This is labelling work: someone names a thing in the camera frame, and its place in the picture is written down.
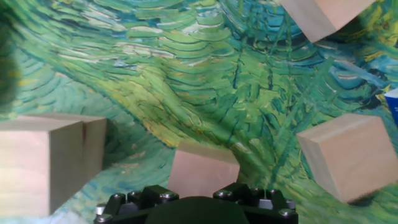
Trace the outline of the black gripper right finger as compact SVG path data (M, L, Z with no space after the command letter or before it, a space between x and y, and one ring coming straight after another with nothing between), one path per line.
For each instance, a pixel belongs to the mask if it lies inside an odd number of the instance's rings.
M216 191L213 198L234 205L248 223L299 224L295 202L286 199L280 190L250 188L247 184L232 183Z

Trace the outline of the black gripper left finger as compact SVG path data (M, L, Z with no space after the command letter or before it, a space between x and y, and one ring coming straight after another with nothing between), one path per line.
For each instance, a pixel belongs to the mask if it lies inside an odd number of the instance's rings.
M93 223L111 223L117 216L132 215L178 199L178 193L159 185L147 186L126 194L116 193L111 195L106 203L97 204Z

